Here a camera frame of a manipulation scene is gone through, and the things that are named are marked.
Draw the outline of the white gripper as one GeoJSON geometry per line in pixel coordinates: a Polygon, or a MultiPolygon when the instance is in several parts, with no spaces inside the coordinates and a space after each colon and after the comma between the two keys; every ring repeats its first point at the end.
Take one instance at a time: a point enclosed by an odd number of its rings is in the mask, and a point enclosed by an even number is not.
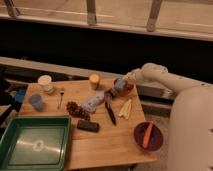
{"type": "Polygon", "coordinates": [[[142,74],[142,71],[140,68],[134,69],[130,72],[128,72],[124,77],[124,80],[126,80],[130,84],[142,84],[144,81],[144,77],[142,74]]]}

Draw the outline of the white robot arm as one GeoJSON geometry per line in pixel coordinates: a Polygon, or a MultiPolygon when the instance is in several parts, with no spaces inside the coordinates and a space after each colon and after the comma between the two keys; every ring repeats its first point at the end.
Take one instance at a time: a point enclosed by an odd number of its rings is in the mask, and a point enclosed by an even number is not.
{"type": "Polygon", "coordinates": [[[213,171],[213,83],[146,63],[124,79],[159,82],[177,94],[171,109],[167,171],[213,171]]]}

